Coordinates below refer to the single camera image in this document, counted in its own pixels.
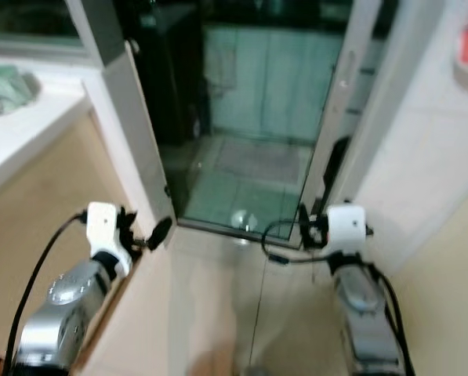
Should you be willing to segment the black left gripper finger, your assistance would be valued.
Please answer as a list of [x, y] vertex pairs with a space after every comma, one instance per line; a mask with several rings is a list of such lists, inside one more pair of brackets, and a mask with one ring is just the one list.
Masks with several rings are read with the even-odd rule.
[[163, 241], [168, 239], [170, 230], [173, 227], [172, 216], [166, 216], [164, 219], [156, 223], [151, 235], [145, 239], [145, 248], [147, 250], [156, 250], [163, 244]]

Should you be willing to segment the glass sliding door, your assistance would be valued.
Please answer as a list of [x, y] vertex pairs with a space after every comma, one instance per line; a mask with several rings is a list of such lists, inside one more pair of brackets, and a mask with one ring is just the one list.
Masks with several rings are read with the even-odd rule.
[[104, 67], [136, 65], [176, 225], [261, 239], [318, 212], [405, 0], [66, 0]]

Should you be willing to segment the white counter beige cabinet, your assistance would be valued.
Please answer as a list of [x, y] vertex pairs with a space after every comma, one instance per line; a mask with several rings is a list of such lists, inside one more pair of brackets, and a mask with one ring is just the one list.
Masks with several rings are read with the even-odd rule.
[[174, 207], [136, 65], [123, 54], [102, 68], [17, 60], [38, 87], [33, 103], [0, 116], [0, 356], [29, 280], [25, 315], [58, 273], [88, 257], [73, 223], [34, 273], [43, 248], [90, 201], [136, 211], [150, 233]]

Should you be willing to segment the dark window pane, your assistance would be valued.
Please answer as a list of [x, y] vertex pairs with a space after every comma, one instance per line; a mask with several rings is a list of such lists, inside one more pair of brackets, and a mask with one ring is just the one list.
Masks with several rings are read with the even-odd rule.
[[0, 41], [81, 45], [66, 0], [0, 0]]

